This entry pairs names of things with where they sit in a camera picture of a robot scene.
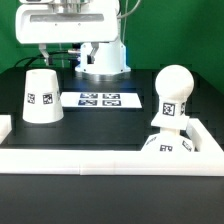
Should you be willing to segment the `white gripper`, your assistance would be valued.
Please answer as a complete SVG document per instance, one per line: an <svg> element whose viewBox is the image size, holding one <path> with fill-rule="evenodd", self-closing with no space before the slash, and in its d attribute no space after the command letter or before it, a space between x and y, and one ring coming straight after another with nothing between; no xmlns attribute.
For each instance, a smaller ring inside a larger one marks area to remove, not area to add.
<svg viewBox="0 0 224 224"><path fill-rule="evenodd" d="M119 34L118 0L19 0L16 38L22 44L39 44L47 66L46 44L113 42ZM99 43L91 43L87 64L94 64Z"/></svg>

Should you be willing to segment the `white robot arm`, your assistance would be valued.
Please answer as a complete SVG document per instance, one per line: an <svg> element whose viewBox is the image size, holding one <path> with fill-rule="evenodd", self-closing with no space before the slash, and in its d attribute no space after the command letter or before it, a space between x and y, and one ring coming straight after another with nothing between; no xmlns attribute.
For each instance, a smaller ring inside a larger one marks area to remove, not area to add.
<svg viewBox="0 0 224 224"><path fill-rule="evenodd" d="M121 40L120 0L19 0L16 38L37 44L46 63L48 44L80 44L78 77L111 81L126 76L126 47Z"/></svg>

